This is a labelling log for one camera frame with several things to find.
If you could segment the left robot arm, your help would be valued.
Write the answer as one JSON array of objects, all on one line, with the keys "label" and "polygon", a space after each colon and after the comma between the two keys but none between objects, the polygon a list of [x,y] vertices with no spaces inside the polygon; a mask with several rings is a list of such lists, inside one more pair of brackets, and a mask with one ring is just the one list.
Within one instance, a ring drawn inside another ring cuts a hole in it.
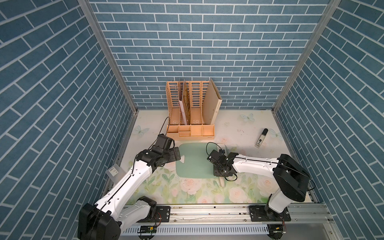
[{"label": "left robot arm", "polygon": [[137,154],[128,172],[95,204],[85,204],[79,212],[79,240],[117,240],[121,232],[145,218],[154,218],[156,201],[141,197],[125,209],[124,206],[138,187],[163,165],[181,159],[178,147],[161,150],[152,147]]}]

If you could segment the green cutting board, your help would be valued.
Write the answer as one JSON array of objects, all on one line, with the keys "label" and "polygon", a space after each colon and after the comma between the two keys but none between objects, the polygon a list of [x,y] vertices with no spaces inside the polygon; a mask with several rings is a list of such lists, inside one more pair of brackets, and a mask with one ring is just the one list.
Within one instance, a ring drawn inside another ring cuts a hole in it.
[{"label": "green cutting board", "polygon": [[225,144],[210,143],[186,143],[179,146],[181,159],[176,161],[176,172],[181,178],[188,179],[213,179],[214,165],[207,158],[212,150],[224,150],[228,148]]}]

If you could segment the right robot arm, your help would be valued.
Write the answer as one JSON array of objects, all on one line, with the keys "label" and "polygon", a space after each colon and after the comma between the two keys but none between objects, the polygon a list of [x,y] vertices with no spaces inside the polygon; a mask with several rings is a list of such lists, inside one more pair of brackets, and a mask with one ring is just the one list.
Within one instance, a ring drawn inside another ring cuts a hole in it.
[{"label": "right robot arm", "polygon": [[281,214],[292,202],[304,202],[312,180],[310,173],[286,154],[264,159],[238,153],[229,153],[226,156],[213,150],[207,160],[214,165],[214,175],[217,177],[249,173],[275,179],[278,188],[271,194],[265,207],[265,211],[271,214]]}]

